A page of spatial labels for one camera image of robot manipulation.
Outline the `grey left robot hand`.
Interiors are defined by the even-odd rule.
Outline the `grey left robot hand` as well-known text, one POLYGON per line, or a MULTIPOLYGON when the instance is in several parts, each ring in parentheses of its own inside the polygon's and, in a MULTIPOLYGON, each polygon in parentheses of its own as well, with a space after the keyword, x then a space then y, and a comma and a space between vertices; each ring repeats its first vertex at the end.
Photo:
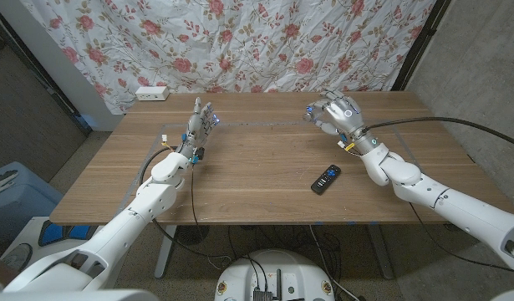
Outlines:
POLYGON ((186 133, 183 135, 181 144, 176 149, 177 153, 190 161, 194 161, 198 150, 204 148, 208 135, 220 123, 213 110, 211 103, 203 105, 201 98, 196 98, 193 113, 186 127, 186 133))

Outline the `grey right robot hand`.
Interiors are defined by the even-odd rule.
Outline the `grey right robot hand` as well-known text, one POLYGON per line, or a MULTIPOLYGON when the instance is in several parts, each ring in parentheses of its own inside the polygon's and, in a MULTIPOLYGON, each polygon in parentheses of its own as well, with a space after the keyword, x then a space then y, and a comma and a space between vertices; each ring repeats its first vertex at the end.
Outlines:
POLYGON ((366 129, 361 109, 356 101, 337 89, 326 89, 322 99, 307 105, 303 119, 329 135, 340 136, 349 150, 363 156, 380 145, 366 129))

